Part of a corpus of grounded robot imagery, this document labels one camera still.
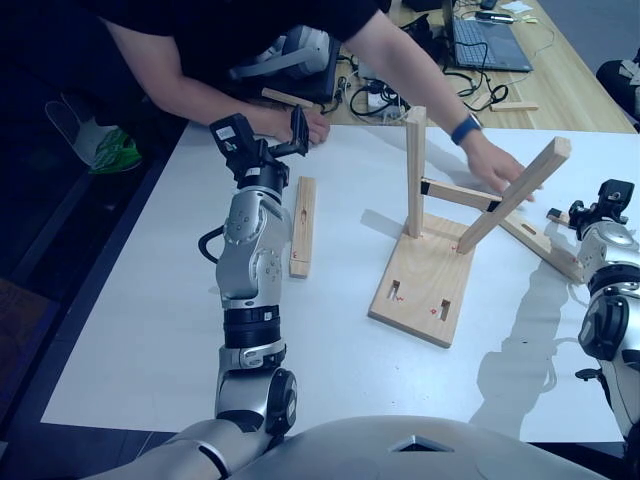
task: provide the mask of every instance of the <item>human hand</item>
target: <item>human hand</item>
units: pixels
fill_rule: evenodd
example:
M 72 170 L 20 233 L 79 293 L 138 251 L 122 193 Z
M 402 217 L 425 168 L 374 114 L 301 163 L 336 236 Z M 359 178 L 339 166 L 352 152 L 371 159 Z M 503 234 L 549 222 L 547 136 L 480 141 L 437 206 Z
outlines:
M 274 136 L 281 142 L 288 142 L 293 135 L 291 131 L 291 110 L 278 110 L 275 112 L 278 113 L 276 118 L 278 124 Z M 309 140 L 311 143 L 317 145 L 324 142 L 329 135 L 329 121 L 313 110 L 305 109 L 303 112 L 309 126 Z
M 515 181 L 524 171 L 521 163 L 479 131 L 470 132 L 460 146 L 467 154 L 471 173 L 499 193 L 504 192 L 507 184 Z M 532 202 L 533 196 L 529 195 L 527 200 Z

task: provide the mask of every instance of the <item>laptop keyboard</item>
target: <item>laptop keyboard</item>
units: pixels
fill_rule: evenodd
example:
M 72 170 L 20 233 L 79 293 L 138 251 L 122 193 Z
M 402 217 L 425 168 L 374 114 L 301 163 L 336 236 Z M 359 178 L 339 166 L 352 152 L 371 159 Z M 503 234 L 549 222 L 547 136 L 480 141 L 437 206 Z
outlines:
M 453 22 L 454 38 L 456 42 L 461 43 L 487 43 L 483 32 L 478 28 L 478 25 L 473 20 L 456 20 Z M 488 49 L 488 45 L 475 45 L 473 47 L 466 47 L 464 45 L 456 44 L 455 51 L 458 63 L 461 65 L 477 65 L 482 66 L 484 60 L 485 50 Z M 495 65 L 496 59 L 491 53 L 491 49 L 487 52 L 487 59 L 484 61 L 485 65 Z

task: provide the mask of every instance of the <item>blue watch strap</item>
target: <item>blue watch strap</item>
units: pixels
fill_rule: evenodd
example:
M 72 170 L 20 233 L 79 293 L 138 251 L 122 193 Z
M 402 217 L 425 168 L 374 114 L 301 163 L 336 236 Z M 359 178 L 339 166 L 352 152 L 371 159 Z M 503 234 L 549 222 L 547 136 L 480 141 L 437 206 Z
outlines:
M 451 133 L 451 141 L 456 145 L 460 145 L 460 142 L 464 140 L 471 130 L 482 130 L 482 127 L 478 121 L 469 115 L 460 125 L 458 125 Z

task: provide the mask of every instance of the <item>robotic arm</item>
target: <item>robotic arm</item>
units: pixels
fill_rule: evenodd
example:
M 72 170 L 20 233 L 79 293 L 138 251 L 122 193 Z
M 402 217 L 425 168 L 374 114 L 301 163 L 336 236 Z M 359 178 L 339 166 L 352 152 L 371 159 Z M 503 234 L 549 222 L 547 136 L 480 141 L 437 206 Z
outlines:
M 254 140 L 242 115 L 210 126 L 233 172 L 238 192 L 223 227 L 198 242 L 217 263 L 224 309 L 224 345 L 216 391 L 215 419 L 188 427 L 165 444 L 93 480 L 215 480 L 227 478 L 277 445 L 296 419 L 296 380 L 281 368 L 286 346 L 280 337 L 281 260 L 291 239 L 291 220 L 282 207 L 289 168 L 278 157 L 309 149 L 309 130 L 300 107 L 291 116 L 293 140 L 269 147 Z M 224 235 L 220 259 L 207 242 Z
M 621 216 L 632 193 L 632 183 L 604 182 L 590 208 L 573 203 L 569 227 L 582 241 L 578 260 L 591 295 L 578 340 L 601 367 L 576 376 L 602 384 L 627 459 L 640 473 L 640 253 Z

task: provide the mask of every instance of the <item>black t-shirt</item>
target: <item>black t-shirt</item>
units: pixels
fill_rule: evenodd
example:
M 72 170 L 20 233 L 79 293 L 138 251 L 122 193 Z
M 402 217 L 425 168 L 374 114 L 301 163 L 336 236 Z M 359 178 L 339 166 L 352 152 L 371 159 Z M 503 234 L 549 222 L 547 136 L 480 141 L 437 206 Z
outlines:
M 99 17 L 152 35 L 172 36 L 185 75 L 217 83 L 296 25 L 354 36 L 375 0 L 80 0 Z

